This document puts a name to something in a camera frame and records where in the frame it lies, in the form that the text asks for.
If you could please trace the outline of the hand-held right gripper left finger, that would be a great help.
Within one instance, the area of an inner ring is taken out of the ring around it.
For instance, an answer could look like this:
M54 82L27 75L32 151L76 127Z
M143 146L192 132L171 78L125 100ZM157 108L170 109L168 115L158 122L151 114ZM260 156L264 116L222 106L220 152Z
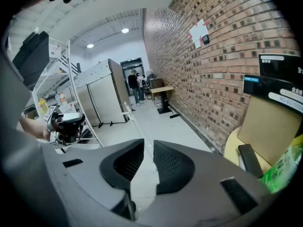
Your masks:
M129 190L144 160L144 139L129 140L108 148L111 152L101 161L100 173L112 187Z

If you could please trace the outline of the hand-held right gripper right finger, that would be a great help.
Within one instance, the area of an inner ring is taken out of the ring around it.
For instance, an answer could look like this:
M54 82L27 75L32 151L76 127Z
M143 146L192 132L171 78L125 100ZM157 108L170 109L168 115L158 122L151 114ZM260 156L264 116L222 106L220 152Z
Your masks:
M191 181L195 173L195 163L184 153L185 148L172 142L154 141L153 162L159 175L157 194L178 192Z

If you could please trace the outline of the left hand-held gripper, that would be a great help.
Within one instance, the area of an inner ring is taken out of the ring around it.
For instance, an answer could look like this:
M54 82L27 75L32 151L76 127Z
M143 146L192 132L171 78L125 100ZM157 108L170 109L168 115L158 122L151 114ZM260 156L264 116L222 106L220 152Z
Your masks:
M50 132L49 143L54 148L64 148L67 147L64 142L75 142L80 138L85 115L83 113L62 114L58 106L50 106L43 119Z

